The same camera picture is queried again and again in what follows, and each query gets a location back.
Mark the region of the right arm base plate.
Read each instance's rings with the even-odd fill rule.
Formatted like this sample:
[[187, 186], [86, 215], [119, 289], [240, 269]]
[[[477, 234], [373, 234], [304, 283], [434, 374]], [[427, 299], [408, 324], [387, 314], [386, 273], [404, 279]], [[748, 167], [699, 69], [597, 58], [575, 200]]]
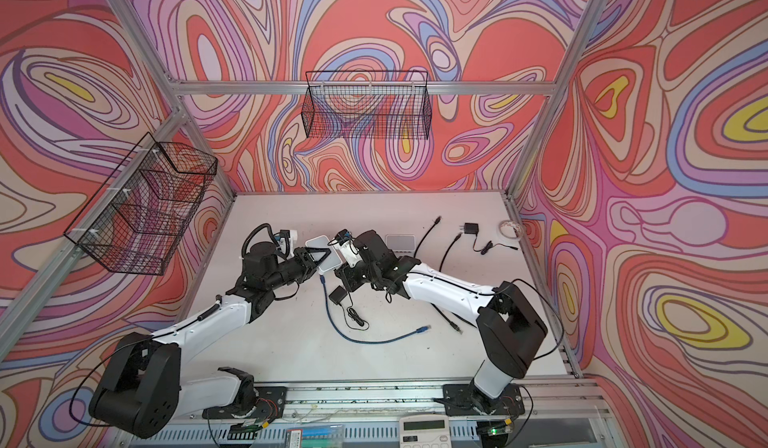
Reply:
[[497, 397], [488, 397], [473, 384], [444, 384], [436, 402], [448, 416], [506, 416], [512, 420], [526, 413], [520, 386], [508, 384]]

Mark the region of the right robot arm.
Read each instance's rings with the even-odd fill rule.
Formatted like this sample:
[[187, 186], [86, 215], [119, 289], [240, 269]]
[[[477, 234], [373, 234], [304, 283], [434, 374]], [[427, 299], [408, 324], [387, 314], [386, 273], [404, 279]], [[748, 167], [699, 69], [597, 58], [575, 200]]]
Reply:
[[447, 275], [416, 257], [395, 254], [374, 230], [358, 237], [344, 230], [329, 244], [343, 259], [335, 275], [345, 289], [368, 284], [387, 295], [433, 304], [478, 329], [485, 359], [471, 388], [482, 399], [495, 400], [511, 381], [524, 378], [549, 333], [514, 282], [479, 285]]

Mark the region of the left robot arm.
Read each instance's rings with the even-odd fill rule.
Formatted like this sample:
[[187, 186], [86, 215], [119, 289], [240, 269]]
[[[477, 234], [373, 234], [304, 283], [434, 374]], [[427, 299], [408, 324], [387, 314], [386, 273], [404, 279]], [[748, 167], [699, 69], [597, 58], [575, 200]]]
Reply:
[[211, 306], [165, 330], [133, 332], [118, 342], [90, 400], [90, 417], [149, 438], [177, 416], [208, 409], [235, 418], [252, 413], [259, 402], [253, 375], [224, 366], [213, 375], [188, 377], [186, 363], [254, 322], [276, 301], [276, 289], [301, 285], [334, 253], [328, 246], [294, 247], [289, 231], [258, 225], [241, 246], [233, 287]]

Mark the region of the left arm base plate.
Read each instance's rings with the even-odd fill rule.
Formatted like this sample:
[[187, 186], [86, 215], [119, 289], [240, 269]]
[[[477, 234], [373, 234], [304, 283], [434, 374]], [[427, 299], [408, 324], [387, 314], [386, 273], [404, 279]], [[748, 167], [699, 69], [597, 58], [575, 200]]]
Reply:
[[257, 386], [256, 394], [248, 399], [236, 399], [223, 407], [206, 408], [202, 417], [206, 420], [237, 420], [273, 422], [283, 417], [287, 386]]

